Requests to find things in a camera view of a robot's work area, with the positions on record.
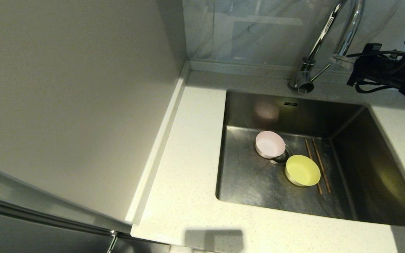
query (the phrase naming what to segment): wooden chopstick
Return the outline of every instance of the wooden chopstick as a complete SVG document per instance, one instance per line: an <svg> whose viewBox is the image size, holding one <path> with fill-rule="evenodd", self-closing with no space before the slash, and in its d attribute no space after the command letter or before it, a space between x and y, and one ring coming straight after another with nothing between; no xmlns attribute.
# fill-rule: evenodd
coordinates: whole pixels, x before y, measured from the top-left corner
<svg viewBox="0 0 405 253"><path fill-rule="evenodd" d="M316 147L314 138L312 138L312 144L314 145L315 153L316 153L316 156L318 158L318 162L320 163L321 171L323 172L324 182L326 183L326 187L328 188L328 192L331 193L331 187L329 186L328 177L326 176L326 172L324 171L323 162L321 161L321 157L320 157L320 154L318 153L318 149Z"/></svg>
<svg viewBox="0 0 405 253"><path fill-rule="evenodd" d="M307 152L309 153L309 158L310 158L310 160L313 161L312 152L310 152L310 149L309 149L309 143L307 142L306 138L304 138L304 141L306 142L306 148L307 148ZM320 181L318 181L318 183L316 183L316 186L318 187L318 192L320 194L323 194L323 190L321 189Z"/></svg>

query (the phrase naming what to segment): white countertop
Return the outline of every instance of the white countertop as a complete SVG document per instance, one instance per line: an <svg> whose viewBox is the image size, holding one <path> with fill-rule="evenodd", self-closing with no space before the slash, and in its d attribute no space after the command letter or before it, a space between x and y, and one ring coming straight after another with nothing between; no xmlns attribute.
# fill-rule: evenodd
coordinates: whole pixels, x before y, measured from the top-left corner
<svg viewBox="0 0 405 253"><path fill-rule="evenodd" d="M404 227L218 200L226 89L301 96L289 91L283 79L191 72L133 237L217 252L405 252ZM316 84L303 97L370 104L405 168L405 100L400 93L361 95L346 85Z"/></svg>

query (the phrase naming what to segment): sink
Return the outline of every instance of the sink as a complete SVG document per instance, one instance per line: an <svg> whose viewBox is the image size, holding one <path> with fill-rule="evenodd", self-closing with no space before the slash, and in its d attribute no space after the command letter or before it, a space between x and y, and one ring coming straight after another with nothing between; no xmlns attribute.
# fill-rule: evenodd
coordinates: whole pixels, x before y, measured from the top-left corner
<svg viewBox="0 0 405 253"><path fill-rule="evenodd" d="M331 189L298 187L282 163L255 151L274 131L292 154L320 154ZM405 181L366 106L228 91L220 149L221 201L331 218L405 226Z"/></svg>

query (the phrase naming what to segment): faucet spout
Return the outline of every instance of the faucet spout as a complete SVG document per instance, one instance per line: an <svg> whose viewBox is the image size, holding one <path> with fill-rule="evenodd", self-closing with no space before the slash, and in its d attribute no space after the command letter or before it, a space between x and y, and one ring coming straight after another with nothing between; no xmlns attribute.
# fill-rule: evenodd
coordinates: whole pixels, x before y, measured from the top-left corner
<svg viewBox="0 0 405 253"><path fill-rule="evenodd" d="M314 45L312 46L310 52L306 57L302 59L301 67L299 71L295 73L294 77L288 83L288 87L291 90L298 91L299 93L308 93L313 90L313 83L312 81L314 78L310 77L310 71L312 67L315 65L315 56L317 55L318 51L320 50L321 44L323 43L326 35L330 31L332 24L336 20L339 12L342 10L342 7L348 0L338 0L329 13L328 19L321 31L320 35L318 36L317 40L315 41ZM346 55L349 46L354 38L355 33L359 27L360 19L362 18L362 14L365 7L365 0L350 0L351 1L351 12L347 18L347 22L343 28L342 35L339 38L339 42L336 45L336 48L333 51L333 54L337 54L340 56Z"/></svg>

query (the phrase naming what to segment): drain strainer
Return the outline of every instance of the drain strainer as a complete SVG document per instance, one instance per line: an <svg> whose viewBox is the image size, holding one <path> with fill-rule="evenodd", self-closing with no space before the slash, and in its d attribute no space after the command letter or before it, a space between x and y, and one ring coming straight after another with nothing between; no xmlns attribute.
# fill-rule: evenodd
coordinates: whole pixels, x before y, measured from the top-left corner
<svg viewBox="0 0 405 253"><path fill-rule="evenodd" d="M293 155L293 152L291 151L290 147L288 147L286 145L284 153L281 154L278 157L270 159L270 162L275 164L275 165L278 165L278 166L285 166L285 164L287 163L288 158L291 157L292 155Z"/></svg>

